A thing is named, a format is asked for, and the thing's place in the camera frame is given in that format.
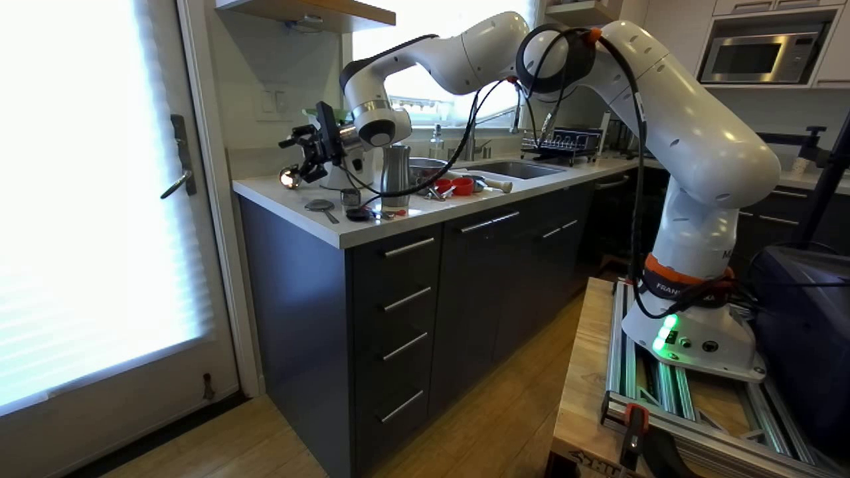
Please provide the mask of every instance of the drawer handle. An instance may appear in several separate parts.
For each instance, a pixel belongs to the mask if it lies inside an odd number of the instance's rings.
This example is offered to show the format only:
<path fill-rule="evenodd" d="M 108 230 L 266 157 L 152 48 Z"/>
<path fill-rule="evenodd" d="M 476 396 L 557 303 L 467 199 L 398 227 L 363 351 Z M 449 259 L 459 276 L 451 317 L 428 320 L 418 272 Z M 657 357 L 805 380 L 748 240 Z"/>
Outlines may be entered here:
<path fill-rule="evenodd" d="M 771 1 L 735 1 L 732 12 L 767 9 Z"/>
<path fill-rule="evenodd" d="M 386 417 L 380 417 L 382 424 L 388 424 L 392 417 L 398 417 L 406 405 L 412 405 L 415 401 L 419 401 L 425 396 L 425 388 L 419 388 L 415 396 L 410 396 L 406 401 L 400 401 L 396 408 L 391 408 Z"/>
<path fill-rule="evenodd" d="M 423 343 L 423 340 L 428 340 L 428 332 L 423 332 L 423 335 L 406 340 L 406 343 L 400 343 L 396 351 L 386 352 L 380 360 L 392 360 L 398 352 L 410 351 L 412 345 L 418 345 L 418 343 Z"/>
<path fill-rule="evenodd" d="M 423 238 L 423 240 L 412 240 L 412 244 L 403 244 L 403 246 L 396 246 L 396 250 L 386 250 L 382 251 L 382 256 L 396 256 L 396 255 L 403 255 L 403 251 L 412 251 L 412 250 L 419 250 L 419 246 L 428 246 L 428 244 L 432 244 L 436 238 L 432 235 L 428 235 L 428 238 Z"/>
<path fill-rule="evenodd" d="M 412 303 L 412 299 L 418 299 L 423 294 L 431 294 L 431 287 L 423 287 L 423 290 L 418 290 L 418 291 L 412 291 L 412 294 L 406 294 L 406 297 L 400 297 L 396 303 L 388 303 L 388 305 L 382 305 L 382 311 L 391 312 L 391 311 L 400 308 L 403 303 Z"/>
<path fill-rule="evenodd" d="M 488 223 L 506 223 L 506 219 L 513 219 L 513 218 L 521 218 L 521 211 L 513 210 L 513 211 L 506 211 L 506 215 L 491 218 Z"/>
<path fill-rule="evenodd" d="M 785 218 L 775 218 L 775 215 L 759 215 L 764 223 L 780 223 L 780 224 L 799 224 L 799 219 L 785 219 Z"/>
<path fill-rule="evenodd" d="M 809 7 L 817 4 L 817 0 L 777 0 L 777 9 L 791 9 L 791 7 Z"/>
<path fill-rule="evenodd" d="M 538 238 L 546 240 L 546 238 L 557 235 L 561 230 L 562 227 L 553 227 L 553 230 L 541 234 Z"/>
<path fill-rule="evenodd" d="M 799 191 L 780 191 L 775 187 L 773 197 L 793 197 L 793 199 L 805 199 L 807 194 L 799 194 Z"/>
<path fill-rule="evenodd" d="M 497 224 L 497 223 L 505 223 L 505 219 L 513 219 L 518 218 L 521 211 L 506 211 L 506 215 L 499 215 L 499 218 L 491 218 L 491 219 L 484 219 L 484 223 L 473 223 L 473 224 L 464 224 L 459 227 L 459 234 L 473 234 L 473 230 L 480 230 L 480 227 L 488 227 L 488 224 Z"/>
<path fill-rule="evenodd" d="M 629 175 L 618 175 L 617 181 L 597 181 L 594 187 L 617 187 L 629 182 Z"/>
<path fill-rule="evenodd" d="M 574 224 L 580 224 L 580 219 L 569 219 L 569 223 L 562 223 L 562 224 L 561 224 L 561 230 L 574 227 Z"/>

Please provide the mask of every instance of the dark gray cabinet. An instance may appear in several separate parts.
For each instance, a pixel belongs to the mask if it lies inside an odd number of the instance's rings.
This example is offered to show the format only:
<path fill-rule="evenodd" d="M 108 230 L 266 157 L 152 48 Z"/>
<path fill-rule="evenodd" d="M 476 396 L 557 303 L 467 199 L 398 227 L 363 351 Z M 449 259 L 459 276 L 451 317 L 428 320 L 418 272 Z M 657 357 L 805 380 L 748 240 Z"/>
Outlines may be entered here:
<path fill-rule="evenodd" d="M 799 223 L 807 211 L 809 191 L 805 187 L 775 187 L 767 199 L 742 210 L 738 218 L 738 244 L 732 255 L 732 268 L 746 276 L 752 259 L 767 244 L 793 244 Z M 809 246 L 850 255 L 850 199 L 832 197 Z"/>
<path fill-rule="evenodd" d="M 329 474 L 366 474 L 574 291 L 584 194 L 334 250 L 241 201 L 266 388 Z"/>
<path fill-rule="evenodd" d="M 444 224 L 432 410 L 574 297 L 588 201 L 588 191 L 554 191 Z"/>
<path fill-rule="evenodd" d="M 432 408 L 447 408 L 493 364 L 497 329 L 516 308 L 516 240 L 524 206 L 493 210 L 444 224 L 440 299 L 432 351 Z"/>

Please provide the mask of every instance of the red object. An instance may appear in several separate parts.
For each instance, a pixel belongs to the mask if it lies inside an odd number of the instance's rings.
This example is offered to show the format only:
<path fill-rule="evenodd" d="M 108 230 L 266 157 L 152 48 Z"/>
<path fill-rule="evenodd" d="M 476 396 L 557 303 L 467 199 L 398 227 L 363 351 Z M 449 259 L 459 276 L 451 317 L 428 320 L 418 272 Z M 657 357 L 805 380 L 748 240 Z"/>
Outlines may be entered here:
<path fill-rule="evenodd" d="M 469 175 L 444 175 L 436 181 L 436 191 L 447 194 L 451 187 L 451 197 L 473 197 L 476 181 Z"/>

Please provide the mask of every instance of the wall shelf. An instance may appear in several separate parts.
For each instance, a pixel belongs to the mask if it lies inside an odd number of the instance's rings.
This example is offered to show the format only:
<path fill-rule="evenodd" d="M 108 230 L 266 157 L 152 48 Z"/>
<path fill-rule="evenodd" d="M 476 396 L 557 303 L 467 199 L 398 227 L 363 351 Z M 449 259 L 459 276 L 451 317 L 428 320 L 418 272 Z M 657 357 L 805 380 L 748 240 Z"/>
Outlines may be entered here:
<path fill-rule="evenodd" d="M 396 12 L 356 0 L 214 0 L 218 9 L 297 21 L 317 28 L 392 25 Z"/>

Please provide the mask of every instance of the kitchen counter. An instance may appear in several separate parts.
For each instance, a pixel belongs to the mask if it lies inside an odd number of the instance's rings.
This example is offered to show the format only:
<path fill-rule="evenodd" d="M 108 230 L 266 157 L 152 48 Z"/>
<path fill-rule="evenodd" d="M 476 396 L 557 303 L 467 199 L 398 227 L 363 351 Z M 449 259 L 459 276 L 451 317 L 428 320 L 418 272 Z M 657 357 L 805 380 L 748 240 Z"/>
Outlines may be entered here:
<path fill-rule="evenodd" d="M 370 240 L 396 235 L 403 230 L 415 230 L 423 224 L 463 218 L 469 211 L 532 199 L 532 197 L 538 197 L 546 191 L 591 182 L 591 181 L 601 181 L 607 175 L 634 170 L 634 163 L 637 161 L 629 161 L 629 158 L 602 157 L 591 163 L 565 166 L 565 173 L 553 173 L 553 175 L 528 177 L 528 181 L 476 170 L 476 175 L 484 175 L 484 177 L 513 181 L 513 191 L 510 194 L 488 191 L 488 194 L 477 194 L 477 197 L 453 197 L 447 201 L 410 197 L 406 218 L 391 218 L 391 219 L 380 219 L 380 223 L 347 219 L 339 191 L 322 187 L 318 182 L 301 182 L 297 187 L 282 187 L 275 175 L 270 175 L 270 173 L 241 175 L 234 181 L 234 191 L 240 197 L 255 201 L 258 206 L 262 206 L 262 210 L 295 223 L 297 227 L 313 234 L 317 238 L 322 238 L 338 250 L 347 250 L 347 246 L 370 244 Z M 306 201 L 310 201 L 310 199 L 333 199 L 334 201 L 333 215 L 339 223 L 329 223 L 325 218 L 325 211 L 306 210 Z"/>

